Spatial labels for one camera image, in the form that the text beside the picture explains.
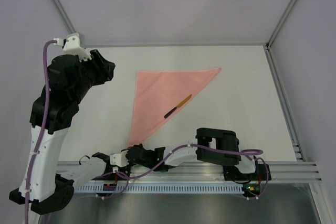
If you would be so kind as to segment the pink cloth napkin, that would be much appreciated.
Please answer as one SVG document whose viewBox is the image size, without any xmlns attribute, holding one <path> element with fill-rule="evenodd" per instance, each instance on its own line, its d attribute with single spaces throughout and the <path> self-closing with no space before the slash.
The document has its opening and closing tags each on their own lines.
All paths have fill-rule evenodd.
<svg viewBox="0 0 336 224">
<path fill-rule="evenodd" d="M 131 132 L 128 146 L 142 144 L 182 107 L 192 101 L 220 73 L 202 71 L 139 71 L 136 75 Z M 192 97 L 167 119 L 164 115 L 187 96 Z"/>
</svg>

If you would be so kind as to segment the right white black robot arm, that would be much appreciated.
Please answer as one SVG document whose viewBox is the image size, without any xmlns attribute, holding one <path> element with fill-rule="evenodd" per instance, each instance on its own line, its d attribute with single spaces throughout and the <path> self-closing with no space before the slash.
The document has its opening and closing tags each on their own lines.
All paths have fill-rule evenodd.
<svg viewBox="0 0 336 224">
<path fill-rule="evenodd" d="M 224 180 L 238 184 L 270 181 L 269 165 L 260 157 L 262 150 L 239 148 L 240 141 L 233 131 L 199 128 L 196 136 L 176 147 L 147 150 L 142 144 L 126 151 L 128 165 L 140 165 L 153 172 L 167 172 L 185 162 L 200 161 L 223 168 Z"/>
</svg>

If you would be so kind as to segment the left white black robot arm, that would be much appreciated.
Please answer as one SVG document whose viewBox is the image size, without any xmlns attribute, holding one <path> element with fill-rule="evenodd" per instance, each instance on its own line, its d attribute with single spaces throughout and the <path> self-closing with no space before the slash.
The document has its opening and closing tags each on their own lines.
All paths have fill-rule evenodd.
<svg viewBox="0 0 336 224">
<path fill-rule="evenodd" d="M 112 80 L 115 64 L 94 49 L 91 58 L 61 55 L 45 68 L 46 84 L 33 103 L 30 116 L 31 150 L 21 186 L 9 194 L 19 205 L 45 215 L 64 209 L 75 190 L 100 176 L 114 176 L 109 156 L 95 153 L 87 163 L 65 173 L 56 172 L 59 154 L 79 104 L 90 88 Z"/>
</svg>

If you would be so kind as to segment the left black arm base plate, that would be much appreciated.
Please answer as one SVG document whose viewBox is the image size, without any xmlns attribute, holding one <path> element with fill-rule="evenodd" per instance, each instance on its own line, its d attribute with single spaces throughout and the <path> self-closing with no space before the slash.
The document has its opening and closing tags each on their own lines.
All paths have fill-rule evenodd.
<svg viewBox="0 0 336 224">
<path fill-rule="evenodd" d="M 123 168 L 121 168 L 117 173 L 129 176 L 131 172 L 124 172 Z M 103 177 L 104 180 L 110 180 L 110 181 L 125 180 L 124 178 L 120 178 L 119 175 L 117 175 L 115 172 L 112 171 L 112 166 L 106 168 L 104 174 L 105 174 L 105 176 Z"/>
</svg>

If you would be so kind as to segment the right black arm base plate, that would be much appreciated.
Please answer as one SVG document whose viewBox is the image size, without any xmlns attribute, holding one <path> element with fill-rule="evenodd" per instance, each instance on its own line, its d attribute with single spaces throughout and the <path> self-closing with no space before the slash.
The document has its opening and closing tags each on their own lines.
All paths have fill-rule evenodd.
<svg viewBox="0 0 336 224">
<path fill-rule="evenodd" d="M 255 172 L 242 173 L 235 166 L 223 166 L 223 174 L 225 181 L 234 181 L 234 182 L 248 182 L 248 181 L 266 181 L 271 180 L 271 173 L 267 174 L 268 165 L 258 164 Z"/>
</svg>

